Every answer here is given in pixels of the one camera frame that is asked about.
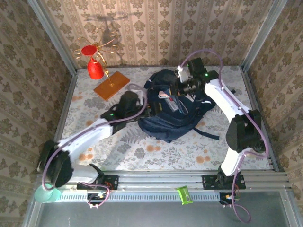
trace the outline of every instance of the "cable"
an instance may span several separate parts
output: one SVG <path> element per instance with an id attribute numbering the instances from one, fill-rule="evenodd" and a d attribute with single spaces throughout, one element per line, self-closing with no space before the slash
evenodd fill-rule
<path id="1" fill-rule="evenodd" d="M 110 189 L 110 192 L 112 192 L 112 190 L 113 190 L 112 184 L 108 181 L 105 181 L 104 184 Z"/>
<path id="2" fill-rule="evenodd" d="M 101 185 L 101 184 L 84 183 L 84 182 L 81 182 L 81 184 L 89 186 L 89 187 L 102 187 L 102 188 L 105 188 L 107 190 L 105 199 L 101 203 L 99 203 L 99 204 L 96 205 L 97 208 L 100 207 L 103 203 L 105 203 L 106 200 L 108 200 L 109 194 L 110 194 L 110 190 L 109 190 L 109 188 L 107 186 Z M 92 208 L 92 206 L 91 206 L 92 204 L 90 203 L 91 200 L 92 200 L 92 198 L 89 199 L 89 202 L 87 204 Z"/>
<path id="3" fill-rule="evenodd" d="M 239 161 L 239 163 L 237 164 L 237 166 L 236 166 L 236 171 L 235 171 L 235 175 L 234 175 L 234 178 L 233 178 L 233 182 L 232 182 L 232 207 L 233 207 L 233 211 L 235 212 L 235 214 L 236 214 L 236 216 L 237 216 L 237 218 L 242 222 L 242 223 L 245 223 L 245 224 L 248 224 L 248 223 L 250 223 L 250 221 L 251 221 L 251 215 L 250 215 L 250 213 L 249 213 L 249 211 L 245 208 L 245 207 L 243 207 L 243 206 L 241 206 L 241 205 L 238 205 L 238 204 L 235 204 L 234 203 L 234 188 L 235 188 L 235 184 L 236 184 L 236 178 L 237 178 L 237 174 L 238 174 L 238 172 L 239 172 L 239 170 L 240 170 L 240 168 L 241 168 L 241 165 L 242 165 L 242 163 L 243 163 L 243 160 L 244 160 L 244 158 L 246 157 L 246 155 L 247 154 L 252 154 L 252 155 L 254 155 L 254 156 L 257 156 L 257 157 L 259 157 L 259 158 L 267 158 L 268 157 L 268 155 L 269 155 L 269 146 L 268 146 L 268 143 L 267 143 L 267 141 L 266 141 L 266 138 L 265 138 L 265 135 L 264 135 L 264 133 L 262 132 L 262 130 L 261 130 L 261 128 L 254 122 L 254 120 L 243 110 L 243 108 L 241 107 L 241 105 L 227 92 L 227 89 L 223 86 L 223 84 L 222 84 L 222 79 L 221 79 L 221 72 L 222 72 L 222 68 L 223 68 L 223 60 L 222 60 L 222 58 L 216 53 L 216 52 L 214 52 L 214 51 L 212 51 L 212 50 L 208 50 L 208 49 L 201 49 L 201 50 L 198 50 L 198 51 L 195 51 L 195 52 L 193 52 L 193 53 L 191 53 L 189 56 L 187 56 L 186 58 L 185 58 L 185 60 L 182 62 L 182 64 L 180 65 L 180 67 L 183 67 L 183 65 L 185 64 L 185 62 L 191 57 L 191 56 L 193 56 L 194 54 L 196 54 L 196 53 L 201 53 L 201 52 L 210 52 L 210 53 L 213 53 L 214 55 L 216 55 L 218 58 L 219 58 L 219 60 L 220 60 L 220 69 L 219 69 L 219 77 L 218 77 L 218 79 L 219 79 L 219 84 L 220 84 L 220 86 L 221 86 L 221 89 L 222 89 L 222 91 L 229 97 L 229 99 L 238 107 L 238 109 L 239 110 L 241 110 L 244 114 L 245 114 L 245 116 L 249 119 L 249 121 L 253 124 L 253 126 L 257 129 L 257 131 L 259 132 L 259 134 L 260 134 L 260 136 L 261 136 L 261 138 L 262 138 L 262 140 L 263 140 L 263 142 L 264 142 L 264 145 L 265 145 L 265 155 L 261 155 L 261 154 L 256 154 L 256 153 L 254 153 L 254 152 L 250 152 L 250 151 L 246 151 L 246 152 L 244 152 L 243 154 L 243 156 L 240 158 L 240 161 Z M 239 214 L 238 214 L 238 212 L 237 212 L 237 210 L 236 210 L 236 206 L 237 207 L 240 207 L 240 208 L 242 208 L 242 209 L 244 209 L 245 211 L 246 211 L 246 213 L 248 214 L 248 216 L 249 216 L 249 219 L 247 220 L 247 221 L 245 221 L 245 220 L 243 220 L 243 219 L 241 219 L 240 217 L 239 217 Z"/>
<path id="4" fill-rule="evenodd" d="M 51 188 L 47 188 L 46 185 L 45 185 L 45 179 L 46 179 L 46 173 L 47 173 L 47 170 L 52 162 L 52 160 L 56 157 L 56 155 L 64 148 L 66 147 L 67 145 L 70 145 L 71 143 L 73 143 L 76 139 L 78 139 L 79 137 L 83 136 L 84 134 L 92 131 L 92 130 L 95 130 L 96 128 L 99 128 L 99 127 L 102 127 L 104 125 L 108 125 L 108 124 L 112 124 L 112 123 L 117 123 L 117 122 L 123 122 L 123 121 L 128 121 L 130 119 L 133 119 L 133 118 L 136 118 L 137 116 L 139 116 L 143 111 L 144 109 L 146 108 L 147 106 L 147 94 L 146 94 L 146 91 L 144 88 L 136 85 L 136 84 L 129 84 L 128 87 L 130 86 L 135 86 L 137 88 L 140 88 L 140 90 L 143 91 L 143 97 L 144 97 L 144 104 L 143 104 L 143 107 L 142 109 L 136 113 L 135 115 L 133 116 L 130 116 L 130 117 L 126 117 L 126 118 L 122 118 L 122 119 L 118 119 L 118 120 L 113 120 L 113 121 L 110 121 L 110 122 L 103 122 L 103 123 L 100 123 L 100 124 L 97 124 L 95 125 L 94 127 L 90 127 L 88 129 L 86 129 L 85 131 L 83 131 L 82 133 L 80 133 L 79 135 L 75 136 L 74 138 L 70 139 L 69 141 L 67 141 L 66 143 L 64 143 L 61 147 L 59 147 L 51 156 L 50 158 L 48 159 L 46 165 L 45 165 L 45 168 L 43 170 L 43 173 L 42 173 L 42 180 L 41 180 L 41 183 L 42 183 L 42 188 L 45 190 L 45 191 L 51 191 L 52 189 L 54 189 L 54 187 L 51 187 Z"/>
<path id="5" fill-rule="evenodd" d="M 235 187 L 236 187 L 235 194 L 238 197 L 238 199 L 236 199 L 236 200 L 239 200 L 240 199 L 240 190 L 239 190 L 239 187 L 236 184 L 235 184 Z"/>

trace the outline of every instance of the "wall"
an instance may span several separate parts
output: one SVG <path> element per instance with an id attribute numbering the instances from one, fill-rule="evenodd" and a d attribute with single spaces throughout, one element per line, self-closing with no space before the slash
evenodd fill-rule
<path id="1" fill-rule="evenodd" d="M 240 65 L 272 0 L 41 0 L 71 52 L 84 36 L 99 40 L 96 27 L 121 36 L 109 65 L 177 65 L 193 50 L 216 50 L 226 65 Z M 211 54 L 207 65 L 217 65 Z M 86 67 L 87 58 L 76 61 Z"/>
<path id="2" fill-rule="evenodd" d="M 26 0 L 0 1 L 0 227 L 19 226 L 71 76 Z"/>
<path id="3" fill-rule="evenodd" d="M 303 1 L 289 0 L 249 73 L 303 213 Z"/>

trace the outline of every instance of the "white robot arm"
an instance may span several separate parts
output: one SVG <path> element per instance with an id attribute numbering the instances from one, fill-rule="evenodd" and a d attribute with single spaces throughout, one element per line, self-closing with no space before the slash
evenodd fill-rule
<path id="1" fill-rule="evenodd" d="M 160 111 L 160 103 L 143 104 L 142 91 L 126 91 L 118 104 L 103 113 L 89 127 L 58 142 L 47 141 L 40 154 L 38 171 L 46 171 L 46 176 L 55 187 L 74 182 L 101 184 L 103 172 L 93 164 L 88 166 L 76 164 L 75 160 L 79 155 L 91 145 L 124 128 L 129 120 L 151 117 Z"/>
<path id="2" fill-rule="evenodd" d="M 202 90 L 224 112 L 230 124 L 226 133 L 226 141 L 229 147 L 215 180 L 216 182 L 219 181 L 219 188 L 230 188 L 233 176 L 240 171 L 238 166 L 242 156 L 252 149 L 257 153 L 265 152 L 265 145 L 261 135 L 246 116 L 247 114 L 251 117 L 257 126 L 260 127 L 261 114 L 258 110 L 252 111 L 243 105 L 228 90 L 224 82 L 219 80 L 216 71 L 207 72 L 201 58 L 189 61 L 187 66 L 193 78 L 188 79 L 187 73 L 181 67 L 178 67 L 180 83 L 173 85 L 170 92 L 172 95 L 186 95 L 193 93 L 197 89 Z"/>

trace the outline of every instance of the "blue backpack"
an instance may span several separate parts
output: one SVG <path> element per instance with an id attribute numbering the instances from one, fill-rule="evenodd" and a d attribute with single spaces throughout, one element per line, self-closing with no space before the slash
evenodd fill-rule
<path id="1" fill-rule="evenodd" d="M 200 135 L 218 140 L 218 136 L 202 132 L 196 128 L 203 115 L 215 106 L 214 100 L 205 93 L 196 91 L 193 102 L 184 96 L 170 96 L 167 99 L 159 98 L 160 91 L 169 94 L 168 90 L 176 80 L 177 77 L 173 71 L 161 70 L 154 73 L 146 81 L 144 88 L 147 89 L 148 101 L 160 102 L 162 111 L 154 117 L 139 119 L 138 124 L 142 131 L 167 143 L 178 139 L 192 129 Z M 174 101 L 176 108 L 171 108 L 172 101 Z"/>

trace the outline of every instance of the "green clip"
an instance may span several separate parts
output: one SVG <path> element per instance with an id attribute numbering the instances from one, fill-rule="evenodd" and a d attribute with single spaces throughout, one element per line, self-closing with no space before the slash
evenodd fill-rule
<path id="1" fill-rule="evenodd" d="M 190 198 L 187 186 L 177 188 L 179 192 L 180 199 L 182 201 L 182 205 L 193 203 L 192 199 Z"/>

